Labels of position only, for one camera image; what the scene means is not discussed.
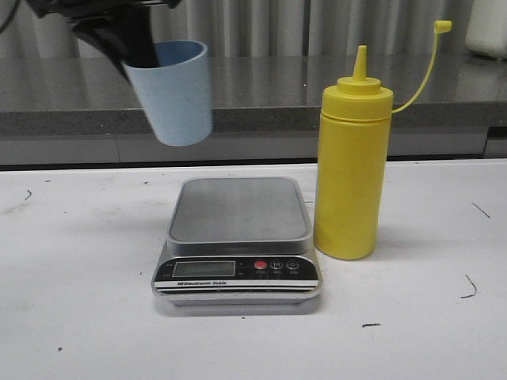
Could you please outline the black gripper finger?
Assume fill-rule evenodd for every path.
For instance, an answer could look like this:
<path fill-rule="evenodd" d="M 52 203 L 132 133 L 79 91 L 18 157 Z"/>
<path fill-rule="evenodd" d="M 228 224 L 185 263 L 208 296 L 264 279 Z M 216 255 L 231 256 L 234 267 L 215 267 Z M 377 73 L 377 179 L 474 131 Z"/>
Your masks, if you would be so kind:
<path fill-rule="evenodd" d="M 135 33 L 132 31 L 131 15 L 106 15 L 76 22 L 71 30 L 76 37 L 103 53 L 122 75 L 130 82 L 123 62 L 132 58 Z"/>
<path fill-rule="evenodd" d="M 142 6 L 120 6 L 116 9 L 115 42 L 118 57 L 116 68 L 126 63 L 130 67 L 159 67 L 151 34 L 151 11 Z"/>

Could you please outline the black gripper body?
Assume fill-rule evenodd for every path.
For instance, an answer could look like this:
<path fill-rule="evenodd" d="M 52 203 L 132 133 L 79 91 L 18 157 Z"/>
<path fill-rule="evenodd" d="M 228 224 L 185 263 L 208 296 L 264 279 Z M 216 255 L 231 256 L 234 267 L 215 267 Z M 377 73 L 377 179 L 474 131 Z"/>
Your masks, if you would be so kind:
<path fill-rule="evenodd" d="M 131 21 L 141 17 L 147 18 L 149 11 L 145 7 L 165 5 L 176 8 L 181 0 L 164 1 L 130 1 L 130 0 L 83 0 L 83 1 L 27 1 L 32 11 L 42 18 L 49 13 L 57 13 L 69 22 L 104 20 Z"/>

